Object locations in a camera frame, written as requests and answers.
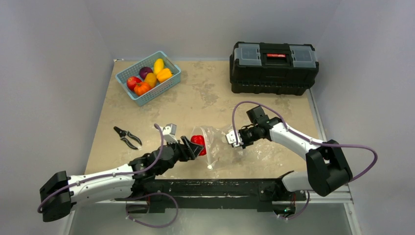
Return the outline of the red fake tomato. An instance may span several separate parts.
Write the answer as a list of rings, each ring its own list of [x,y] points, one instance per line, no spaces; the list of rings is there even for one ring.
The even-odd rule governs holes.
[[[200,152],[200,156],[205,156],[207,154],[205,138],[203,135],[193,135],[190,140],[195,144],[203,146],[203,149]]]

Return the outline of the polka dot zip top bag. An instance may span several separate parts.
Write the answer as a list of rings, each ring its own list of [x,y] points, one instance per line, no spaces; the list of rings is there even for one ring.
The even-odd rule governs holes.
[[[231,125],[222,128],[206,125],[193,128],[192,137],[196,135],[204,137],[207,153],[200,155],[199,158],[207,163],[208,170],[224,168],[244,158],[242,148],[235,148],[227,141],[226,134],[232,130]]]

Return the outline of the orange fake fruit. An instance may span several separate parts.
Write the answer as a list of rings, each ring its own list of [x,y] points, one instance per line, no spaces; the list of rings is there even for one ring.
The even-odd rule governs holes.
[[[160,72],[157,73],[156,78],[160,83],[168,80],[173,76],[173,73],[169,68],[162,69]]]

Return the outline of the orange yellow fake mango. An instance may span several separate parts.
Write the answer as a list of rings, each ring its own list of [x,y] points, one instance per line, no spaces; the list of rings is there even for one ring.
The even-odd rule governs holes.
[[[154,73],[149,73],[146,76],[144,82],[146,82],[150,86],[150,88],[152,89],[152,88],[156,87],[158,80],[157,80],[157,77]]]

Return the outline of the red fake apple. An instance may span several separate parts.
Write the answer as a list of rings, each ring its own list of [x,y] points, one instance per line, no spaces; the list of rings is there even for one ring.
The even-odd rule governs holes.
[[[139,77],[131,76],[126,81],[126,86],[129,90],[134,91],[134,88],[136,87],[137,83],[141,83],[142,80]]]

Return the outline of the purple fake cabbage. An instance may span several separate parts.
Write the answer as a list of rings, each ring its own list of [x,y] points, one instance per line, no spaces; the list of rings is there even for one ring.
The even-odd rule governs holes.
[[[153,73],[153,70],[150,67],[142,67],[139,70],[139,76],[141,79],[145,79],[149,73]]]

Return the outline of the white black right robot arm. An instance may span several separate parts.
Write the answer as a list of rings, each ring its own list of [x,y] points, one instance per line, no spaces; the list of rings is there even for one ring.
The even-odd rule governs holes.
[[[246,148],[260,139],[283,145],[306,161],[306,171],[289,172],[280,177],[275,185],[276,196],[287,199],[294,191],[312,190],[327,196],[349,183],[353,174],[346,157],[337,142],[323,142],[304,135],[284,123],[282,118],[269,118],[261,106],[247,111],[250,124],[226,134],[232,147]]]

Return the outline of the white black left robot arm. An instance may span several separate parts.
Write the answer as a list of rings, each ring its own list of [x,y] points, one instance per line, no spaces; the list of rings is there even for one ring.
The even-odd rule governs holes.
[[[164,174],[176,162],[187,162],[205,155],[205,151],[204,141],[182,136],[180,141],[163,145],[111,170],[74,176],[59,171],[40,188],[38,213],[44,222],[52,222],[83,204],[127,197],[140,200],[146,194],[143,183]]]

